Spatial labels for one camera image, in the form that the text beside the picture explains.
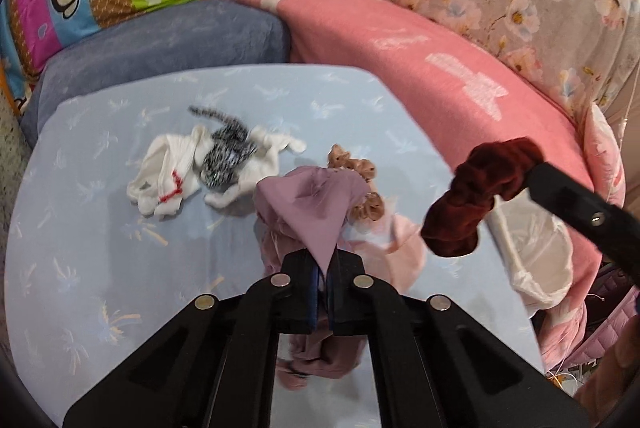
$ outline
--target purple cloth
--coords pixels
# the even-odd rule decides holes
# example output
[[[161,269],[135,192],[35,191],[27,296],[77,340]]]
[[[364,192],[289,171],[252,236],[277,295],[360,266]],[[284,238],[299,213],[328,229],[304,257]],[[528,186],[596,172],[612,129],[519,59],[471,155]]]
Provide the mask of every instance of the purple cloth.
[[[287,253],[306,248],[326,276],[351,208],[370,192],[353,170],[300,166],[266,177],[255,188],[258,217],[269,228],[262,240],[267,274],[277,273]]]
[[[266,274],[277,273],[286,254],[306,248],[326,276],[346,218],[368,192],[367,182],[347,169],[301,166],[284,177],[262,179],[254,202],[258,217],[268,227],[261,248]],[[306,385],[296,372],[337,379],[360,361],[366,337],[334,336],[326,313],[319,316],[315,332],[290,337],[293,361],[278,369],[287,388]]]

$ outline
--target bed sheet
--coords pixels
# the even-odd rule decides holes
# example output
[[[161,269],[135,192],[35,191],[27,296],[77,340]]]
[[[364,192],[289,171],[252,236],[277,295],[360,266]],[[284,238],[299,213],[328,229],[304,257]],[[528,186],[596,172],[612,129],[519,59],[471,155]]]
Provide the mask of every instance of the bed sheet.
[[[59,425],[75,400],[193,297],[211,292],[225,299],[262,277],[251,199],[219,212],[204,204],[200,191],[178,216],[162,221],[141,217],[127,199],[126,185],[156,135],[189,134],[200,122],[217,126],[190,115],[190,104],[304,139],[302,155],[281,154],[281,173],[325,165],[334,143],[368,157],[378,167],[376,185],[387,204],[416,224],[451,179],[403,106],[375,76],[354,68],[196,70],[60,105],[18,194],[5,281],[18,373]],[[452,297],[542,368],[522,302],[484,226],[479,248],[468,257],[427,253],[408,294],[425,299],[436,293]],[[287,344],[280,348],[286,351]],[[368,352],[341,380],[310,378],[300,392],[276,385],[271,425],[380,426]]]

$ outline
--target bed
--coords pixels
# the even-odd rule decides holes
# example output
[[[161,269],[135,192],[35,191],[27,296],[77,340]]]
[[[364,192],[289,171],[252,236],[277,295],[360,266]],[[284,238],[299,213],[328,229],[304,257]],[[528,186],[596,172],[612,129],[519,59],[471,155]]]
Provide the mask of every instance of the bed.
[[[32,143],[63,100],[133,79],[119,74],[104,84],[87,85],[72,62],[60,62],[73,59],[73,44],[90,49],[93,35],[117,30],[112,28],[116,23],[126,36],[126,26],[153,16],[152,10],[162,20],[169,19],[162,16],[168,12],[202,4],[77,0],[63,8],[56,1],[57,6],[50,0],[2,3],[4,94],[18,114],[24,112],[23,126],[31,131]],[[273,14],[268,22],[275,31],[265,35],[262,46],[274,40],[279,54],[289,47],[290,32],[292,62],[357,66],[378,76],[450,167],[479,143],[528,135],[551,163],[622,204],[622,163],[610,147],[615,137],[606,126],[602,132],[586,125],[615,99],[638,64],[638,0],[231,1]],[[569,6],[574,18],[560,18]],[[552,25],[545,27],[546,22]],[[209,36],[215,44],[214,31],[202,36],[201,47]],[[89,63],[94,72],[105,69],[99,54]],[[138,78],[160,74],[148,71],[153,67]],[[66,93],[60,84],[65,78],[75,80]],[[32,89],[36,96],[27,103]],[[52,99],[41,106],[36,98],[43,94]],[[601,134],[591,134],[593,130]],[[605,141],[605,155],[585,154],[587,146],[597,150]],[[539,335],[545,368],[566,362],[582,341],[584,297],[600,264],[594,246],[571,235],[574,284],[546,314]]]
[[[76,400],[196,296],[237,296],[263,276],[261,223],[250,196],[216,210],[205,204],[202,187],[175,217],[162,219],[143,217],[127,198],[127,183],[154,137],[189,134],[196,124],[217,128],[187,111],[206,100],[251,127],[303,139],[304,152],[280,154],[282,174],[326,164],[335,142],[372,160],[385,216],[343,234],[367,272],[418,299],[446,294],[542,369],[533,329],[485,225],[478,249],[464,259],[436,257],[419,237],[417,252],[390,247],[410,244],[402,231],[419,231],[451,174],[378,79],[326,65],[189,70],[63,103],[27,167],[7,251],[7,320],[18,374],[58,426]],[[413,265],[397,261],[412,257]],[[280,342],[285,358],[288,345]],[[276,380],[272,426],[373,428],[379,422],[368,350],[342,379],[313,377],[296,391]]]

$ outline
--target gray pillow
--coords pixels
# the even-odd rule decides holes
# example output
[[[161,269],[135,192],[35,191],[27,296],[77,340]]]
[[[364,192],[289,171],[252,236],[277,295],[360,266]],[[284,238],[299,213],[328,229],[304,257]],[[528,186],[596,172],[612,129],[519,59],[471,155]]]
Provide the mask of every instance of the gray pillow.
[[[53,56],[20,123],[33,147],[69,98],[170,72],[285,63],[289,30],[274,15],[231,1],[172,6],[100,31]]]

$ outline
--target pink quilt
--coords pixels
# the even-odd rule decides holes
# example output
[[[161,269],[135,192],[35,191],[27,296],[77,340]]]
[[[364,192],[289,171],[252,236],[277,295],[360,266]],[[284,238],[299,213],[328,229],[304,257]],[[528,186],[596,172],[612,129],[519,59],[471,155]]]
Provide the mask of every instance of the pink quilt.
[[[355,66],[380,78],[454,168],[486,141],[529,136],[551,163],[593,189],[577,132],[564,114],[484,50],[386,0],[234,0],[277,14],[292,61]],[[571,232],[574,284],[539,336],[546,368],[584,335],[584,298],[601,255]]]

